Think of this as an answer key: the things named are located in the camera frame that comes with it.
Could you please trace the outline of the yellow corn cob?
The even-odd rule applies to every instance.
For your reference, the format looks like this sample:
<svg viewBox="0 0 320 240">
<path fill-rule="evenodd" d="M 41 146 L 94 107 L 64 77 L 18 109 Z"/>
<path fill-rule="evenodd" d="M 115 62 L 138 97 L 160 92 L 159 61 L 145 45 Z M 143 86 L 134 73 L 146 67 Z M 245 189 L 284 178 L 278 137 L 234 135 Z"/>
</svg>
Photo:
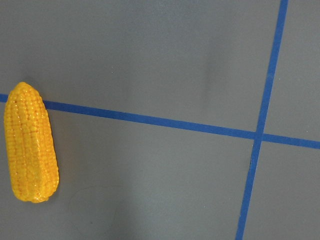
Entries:
<svg viewBox="0 0 320 240">
<path fill-rule="evenodd" d="M 48 111 L 26 82 L 8 95 L 4 135 L 13 194 L 23 202 L 47 201 L 59 185 L 58 162 Z"/>
</svg>

